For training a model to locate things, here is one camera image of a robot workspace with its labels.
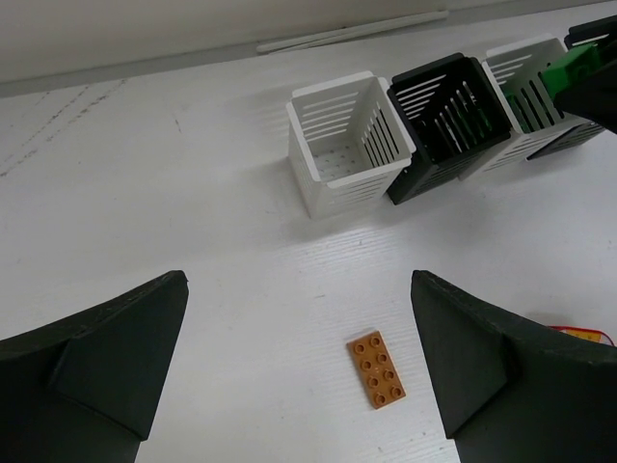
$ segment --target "red object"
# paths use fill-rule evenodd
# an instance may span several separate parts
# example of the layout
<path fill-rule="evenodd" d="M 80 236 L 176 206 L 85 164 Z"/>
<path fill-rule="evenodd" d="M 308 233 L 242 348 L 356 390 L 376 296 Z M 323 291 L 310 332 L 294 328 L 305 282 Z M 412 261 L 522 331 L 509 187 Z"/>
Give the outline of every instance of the red object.
<path fill-rule="evenodd" d="M 605 338 L 608 339 L 608 342 L 610 342 L 610 345 L 612 345 L 613 347 L 615 346 L 615 343 L 613 342 L 613 340 L 604 331 L 590 330 L 588 328 L 577 328 L 576 326 L 550 326 L 549 328 L 552 328 L 553 330 L 557 330 L 557 331 L 570 330 L 570 331 L 583 331 L 586 333 L 595 333 L 597 335 L 604 336 Z"/>

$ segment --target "white plastic basket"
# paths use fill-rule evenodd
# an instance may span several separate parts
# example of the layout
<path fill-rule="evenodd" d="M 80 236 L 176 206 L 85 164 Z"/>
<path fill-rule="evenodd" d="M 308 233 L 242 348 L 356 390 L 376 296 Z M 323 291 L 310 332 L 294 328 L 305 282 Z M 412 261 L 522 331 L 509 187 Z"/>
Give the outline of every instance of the white plastic basket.
<path fill-rule="evenodd" d="M 416 146 L 387 91 L 362 72 L 293 93 L 289 159 L 311 218 L 375 204 L 410 165 Z"/>
<path fill-rule="evenodd" d="M 487 52 L 482 68 L 512 124 L 511 137 L 486 150 L 460 179 L 477 177 L 522 161 L 572 127 L 584 123 L 581 118 L 554 107 L 540 78 L 540 73 L 565 53 L 566 47 L 550 34 Z M 513 106 L 505 94 L 511 95 Z"/>

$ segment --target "white wall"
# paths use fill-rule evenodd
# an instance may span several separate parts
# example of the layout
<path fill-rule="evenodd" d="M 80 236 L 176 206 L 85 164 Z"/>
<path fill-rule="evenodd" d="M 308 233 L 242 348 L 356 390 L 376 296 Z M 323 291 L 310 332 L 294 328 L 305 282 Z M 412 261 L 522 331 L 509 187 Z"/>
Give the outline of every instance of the white wall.
<path fill-rule="evenodd" d="M 5 0 L 0 82 L 504 0 Z"/>

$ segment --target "orange lego brick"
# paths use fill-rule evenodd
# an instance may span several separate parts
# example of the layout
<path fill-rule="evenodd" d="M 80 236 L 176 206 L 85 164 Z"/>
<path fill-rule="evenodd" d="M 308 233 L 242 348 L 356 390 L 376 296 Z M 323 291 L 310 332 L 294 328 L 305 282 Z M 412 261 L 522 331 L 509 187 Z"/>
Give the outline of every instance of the orange lego brick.
<path fill-rule="evenodd" d="M 353 340 L 347 347 L 373 407 L 385 407 L 405 396 L 405 390 L 379 331 Z"/>

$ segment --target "black plastic basket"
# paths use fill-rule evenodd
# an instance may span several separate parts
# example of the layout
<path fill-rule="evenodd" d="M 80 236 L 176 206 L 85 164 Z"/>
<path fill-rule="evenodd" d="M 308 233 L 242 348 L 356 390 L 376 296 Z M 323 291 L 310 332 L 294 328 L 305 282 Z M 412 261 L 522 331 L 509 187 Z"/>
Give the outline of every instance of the black plastic basket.
<path fill-rule="evenodd" d="M 388 96 L 417 151 L 388 190 L 401 204 L 461 174 L 510 138 L 510 122 L 478 61 L 461 53 L 392 79 Z"/>
<path fill-rule="evenodd" d="M 589 42 L 595 42 L 602 49 L 617 40 L 617 15 L 571 27 L 568 32 L 564 40 L 568 49 Z M 527 160 L 578 147 L 602 132 L 604 128 L 596 123 L 583 123 L 567 131 L 541 150 L 534 152 L 527 157 Z"/>

